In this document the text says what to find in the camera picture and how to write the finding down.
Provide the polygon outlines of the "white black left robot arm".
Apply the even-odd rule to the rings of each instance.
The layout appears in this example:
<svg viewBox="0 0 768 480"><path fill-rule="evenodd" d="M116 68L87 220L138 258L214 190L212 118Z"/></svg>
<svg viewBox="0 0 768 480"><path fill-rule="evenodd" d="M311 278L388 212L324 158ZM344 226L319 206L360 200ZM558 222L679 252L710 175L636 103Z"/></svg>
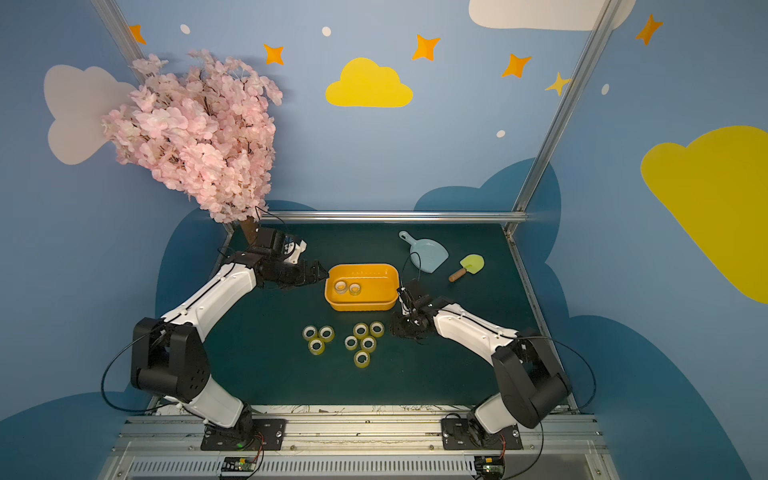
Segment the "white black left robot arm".
<svg viewBox="0 0 768 480"><path fill-rule="evenodd" d="M227 433L252 427L250 407L212 377L204 342L215 325L245 295L272 282L300 287L322 282L329 272L317 260L298 253L237 252L203 287L159 319L144 318L134 327L131 385L177 400L188 412Z"/></svg>

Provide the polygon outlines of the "yellow plastic storage box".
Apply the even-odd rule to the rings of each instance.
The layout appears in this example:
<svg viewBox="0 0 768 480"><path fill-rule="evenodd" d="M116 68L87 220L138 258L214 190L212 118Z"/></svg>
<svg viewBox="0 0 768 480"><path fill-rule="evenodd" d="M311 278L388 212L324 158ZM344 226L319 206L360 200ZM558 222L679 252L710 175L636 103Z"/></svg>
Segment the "yellow plastic storage box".
<svg viewBox="0 0 768 480"><path fill-rule="evenodd" d="M349 286L360 284L361 293L352 296L349 290L339 295L334 284L345 280ZM399 273L390 264L339 264L329 271L324 296L329 305L339 312L388 311L398 299Z"/></svg>

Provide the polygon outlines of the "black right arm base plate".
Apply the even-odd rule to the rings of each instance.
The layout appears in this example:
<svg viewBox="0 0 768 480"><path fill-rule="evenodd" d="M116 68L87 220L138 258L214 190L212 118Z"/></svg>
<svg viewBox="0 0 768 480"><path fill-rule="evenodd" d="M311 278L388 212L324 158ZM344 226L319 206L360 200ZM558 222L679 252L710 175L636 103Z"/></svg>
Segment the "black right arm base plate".
<svg viewBox="0 0 768 480"><path fill-rule="evenodd" d="M445 450L522 450L523 442L517 424L497 433L486 432L475 421L459 416L446 416L440 421Z"/></svg>

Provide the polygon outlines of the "transparent tape roll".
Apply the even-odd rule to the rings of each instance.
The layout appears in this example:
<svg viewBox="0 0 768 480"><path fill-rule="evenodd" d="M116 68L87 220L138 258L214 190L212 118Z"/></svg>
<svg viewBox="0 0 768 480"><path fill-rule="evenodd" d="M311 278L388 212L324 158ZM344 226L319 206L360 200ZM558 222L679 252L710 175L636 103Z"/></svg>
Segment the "transparent tape roll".
<svg viewBox="0 0 768 480"><path fill-rule="evenodd" d="M338 280L334 284L334 291L339 294L343 295L349 290L349 284L345 280Z"/></svg>

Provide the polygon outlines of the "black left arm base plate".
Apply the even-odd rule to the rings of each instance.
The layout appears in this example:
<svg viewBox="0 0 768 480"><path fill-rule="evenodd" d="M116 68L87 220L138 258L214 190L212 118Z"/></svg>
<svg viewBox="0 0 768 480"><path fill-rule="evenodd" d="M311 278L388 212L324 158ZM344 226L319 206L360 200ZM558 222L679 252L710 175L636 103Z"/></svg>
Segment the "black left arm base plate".
<svg viewBox="0 0 768 480"><path fill-rule="evenodd" d="M279 451L285 437L287 421L282 418L251 417L233 428L207 425L201 451L256 452Z"/></svg>

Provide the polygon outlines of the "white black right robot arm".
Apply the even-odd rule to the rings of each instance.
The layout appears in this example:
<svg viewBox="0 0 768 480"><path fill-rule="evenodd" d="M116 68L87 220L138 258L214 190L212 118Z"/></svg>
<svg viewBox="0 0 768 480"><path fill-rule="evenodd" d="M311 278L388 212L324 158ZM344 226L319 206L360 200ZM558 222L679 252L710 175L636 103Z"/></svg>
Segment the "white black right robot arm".
<svg viewBox="0 0 768 480"><path fill-rule="evenodd" d="M533 429L572 392L548 338L493 324L446 299L402 301L393 314L391 331L409 339L436 333L492 366L499 392L470 415L486 434L514 424Z"/></svg>

